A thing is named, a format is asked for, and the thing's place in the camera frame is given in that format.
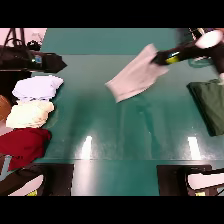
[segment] green cloth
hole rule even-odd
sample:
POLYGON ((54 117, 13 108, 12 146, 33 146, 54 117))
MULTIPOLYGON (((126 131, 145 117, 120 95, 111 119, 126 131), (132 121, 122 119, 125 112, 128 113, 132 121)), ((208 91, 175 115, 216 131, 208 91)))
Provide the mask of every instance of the green cloth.
POLYGON ((218 83, 219 80, 215 79, 188 84, 212 136, 224 134, 224 86, 218 83))

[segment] table surface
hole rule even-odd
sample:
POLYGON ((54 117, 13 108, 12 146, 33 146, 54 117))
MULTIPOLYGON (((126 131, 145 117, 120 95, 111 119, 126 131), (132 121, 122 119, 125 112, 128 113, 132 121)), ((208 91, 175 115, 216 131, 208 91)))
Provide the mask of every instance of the table surface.
POLYGON ((145 45, 169 49, 176 36, 171 28, 47 30, 42 51, 62 54, 68 66, 56 74, 64 84, 44 126, 53 137, 37 162, 74 163, 72 195, 158 195, 158 164, 224 166, 224 136, 208 135, 186 88, 216 78, 211 66, 171 65, 118 104, 104 85, 145 45))

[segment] garment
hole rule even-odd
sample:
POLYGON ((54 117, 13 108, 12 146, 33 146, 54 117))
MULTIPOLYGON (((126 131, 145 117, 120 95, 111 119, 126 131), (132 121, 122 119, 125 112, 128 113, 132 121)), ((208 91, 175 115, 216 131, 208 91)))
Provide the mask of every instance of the garment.
POLYGON ((150 63, 156 52, 153 44, 147 45, 117 76, 105 84, 113 93, 116 102, 145 91, 159 76, 168 72, 167 66, 150 63))
POLYGON ((224 86, 219 80, 192 82, 187 86, 201 112, 209 134, 224 134, 224 86))
POLYGON ((56 76, 34 76, 18 81, 12 93, 23 102, 30 100, 49 101, 56 95, 56 90, 62 83, 63 79, 56 76))
POLYGON ((52 102, 32 100, 29 102, 17 101, 7 117, 6 127, 9 128, 39 128, 48 119, 48 113, 54 110, 52 102))
POLYGON ((43 157, 44 143, 50 139, 50 132, 40 128, 16 129, 0 136, 0 153, 13 156, 8 170, 24 167, 43 157))

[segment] folded cloth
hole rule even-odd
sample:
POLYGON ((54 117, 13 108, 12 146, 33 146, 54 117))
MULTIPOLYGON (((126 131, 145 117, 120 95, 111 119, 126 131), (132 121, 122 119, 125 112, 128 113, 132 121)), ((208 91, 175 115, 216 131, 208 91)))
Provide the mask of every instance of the folded cloth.
POLYGON ((219 80, 191 82, 188 89, 204 118, 211 136, 224 134, 224 86, 219 80))
POLYGON ((153 44, 147 45, 117 76, 105 84, 111 90, 116 102, 145 91, 159 76, 168 72, 166 66, 150 63, 156 52, 153 44))
POLYGON ((17 101, 7 117, 6 127, 9 128, 39 128, 48 119, 48 113, 54 110, 52 102, 32 100, 29 102, 17 101))
POLYGON ((34 76, 18 81, 12 94, 23 102, 30 100, 49 101, 56 95, 56 90, 62 83, 63 79, 56 76, 34 76))
POLYGON ((44 156, 44 143, 51 139, 46 129, 23 128, 0 136, 0 153, 11 155, 9 171, 44 156))

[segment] red cloth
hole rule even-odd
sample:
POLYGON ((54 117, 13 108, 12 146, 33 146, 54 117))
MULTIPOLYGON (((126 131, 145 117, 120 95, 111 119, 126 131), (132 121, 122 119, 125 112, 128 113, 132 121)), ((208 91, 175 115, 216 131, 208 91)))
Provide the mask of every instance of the red cloth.
POLYGON ((44 156, 44 142, 51 134, 41 128, 19 128, 0 136, 0 153, 13 156, 9 171, 24 167, 44 156))

